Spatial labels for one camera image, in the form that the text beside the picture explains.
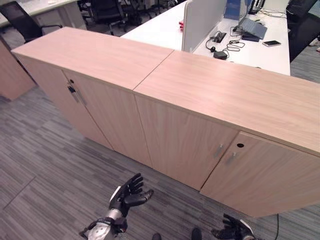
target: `smartphone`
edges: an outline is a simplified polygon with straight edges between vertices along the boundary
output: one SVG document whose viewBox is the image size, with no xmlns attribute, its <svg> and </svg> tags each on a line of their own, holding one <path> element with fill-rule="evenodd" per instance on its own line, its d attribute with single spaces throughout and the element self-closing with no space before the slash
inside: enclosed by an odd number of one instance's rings
<svg viewBox="0 0 320 240">
<path fill-rule="evenodd" d="M 281 45 L 281 43 L 278 42 L 278 41 L 264 41 L 262 44 L 267 46 L 267 47 L 273 47 L 273 46 Z"/>
</svg>

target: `desk leg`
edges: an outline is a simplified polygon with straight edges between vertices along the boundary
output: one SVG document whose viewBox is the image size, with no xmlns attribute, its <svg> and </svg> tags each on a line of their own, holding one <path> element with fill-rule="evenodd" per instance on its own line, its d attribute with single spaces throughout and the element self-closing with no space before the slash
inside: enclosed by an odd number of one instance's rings
<svg viewBox="0 0 320 240">
<path fill-rule="evenodd" d="M 76 2 L 71 2 L 58 8 L 58 12 L 64 26 L 87 30 L 86 24 Z"/>
</svg>

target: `light wood surface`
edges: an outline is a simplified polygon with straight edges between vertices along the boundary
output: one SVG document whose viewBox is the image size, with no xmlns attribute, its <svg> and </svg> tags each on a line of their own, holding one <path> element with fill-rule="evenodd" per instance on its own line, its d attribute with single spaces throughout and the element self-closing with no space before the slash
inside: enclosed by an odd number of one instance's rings
<svg viewBox="0 0 320 240">
<path fill-rule="evenodd" d="M 201 193 L 262 217 L 318 203 L 319 183 L 319 157 L 241 132 Z"/>
<path fill-rule="evenodd" d="M 135 96 L 152 167 L 200 190 L 237 131 Z"/>
<path fill-rule="evenodd" d="M 109 149 L 113 149 L 85 106 L 80 101 L 76 102 L 72 97 L 68 90 L 67 78 L 62 70 L 21 56 L 19 60 L 80 133 Z"/>
<path fill-rule="evenodd" d="M 113 149 L 151 167 L 134 94 L 104 82 L 64 71 L 80 90 L 86 108 Z"/>
<path fill-rule="evenodd" d="M 12 52 L 132 90 L 172 51 L 64 27 Z"/>
<path fill-rule="evenodd" d="M 0 37 L 0 95 L 14 100 L 35 86 Z"/>
<path fill-rule="evenodd" d="M 175 51 L 134 91 L 320 156 L 320 84 Z"/>
</svg>

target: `office floor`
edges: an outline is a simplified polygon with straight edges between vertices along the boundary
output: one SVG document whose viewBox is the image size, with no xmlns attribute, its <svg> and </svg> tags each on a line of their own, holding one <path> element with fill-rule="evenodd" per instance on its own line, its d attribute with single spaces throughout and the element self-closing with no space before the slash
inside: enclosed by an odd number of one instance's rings
<svg viewBox="0 0 320 240">
<path fill-rule="evenodd" d="M 91 31 L 106 33 L 105 25 Z M 115 28 L 121 36 L 121 29 Z M 3 34 L 11 47 L 23 44 L 12 28 Z M 307 47 L 291 64 L 291 74 L 320 83 L 320 56 Z M 141 172 L 155 194 L 132 208 L 120 239 L 188 240 L 198 226 L 204 240 L 222 227 L 223 213 L 246 219 L 254 233 L 273 240 L 276 215 L 251 218 L 149 167 L 92 142 L 74 129 L 36 87 L 15 101 L 0 97 L 1 240 L 80 240 L 78 232 L 104 214 L 116 188 Z M 320 204 L 280 214 L 278 240 L 319 240 Z"/>
</svg>

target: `door handle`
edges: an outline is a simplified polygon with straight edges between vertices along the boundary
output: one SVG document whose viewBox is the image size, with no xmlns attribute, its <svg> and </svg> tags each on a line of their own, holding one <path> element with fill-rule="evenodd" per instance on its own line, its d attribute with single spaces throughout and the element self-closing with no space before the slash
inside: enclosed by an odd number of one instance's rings
<svg viewBox="0 0 320 240">
<path fill-rule="evenodd" d="M 223 148 L 224 148 L 224 145 L 223 145 L 223 144 L 220 144 L 219 147 L 218 147 L 218 149 L 215 151 L 215 154 L 213 155 L 213 157 L 214 157 L 214 158 L 218 157 Z"/>
<path fill-rule="evenodd" d="M 229 165 L 233 162 L 233 160 L 236 158 L 237 153 L 233 152 L 232 155 L 227 159 L 227 161 L 225 162 L 226 165 Z"/>
<path fill-rule="evenodd" d="M 72 86 L 68 86 L 68 90 L 71 93 L 71 96 L 73 97 L 73 99 L 79 103 L 79 99 L 77 98 L 77 96 L 75 95 L 76 90 L 72 87 Z"/>
</svg>

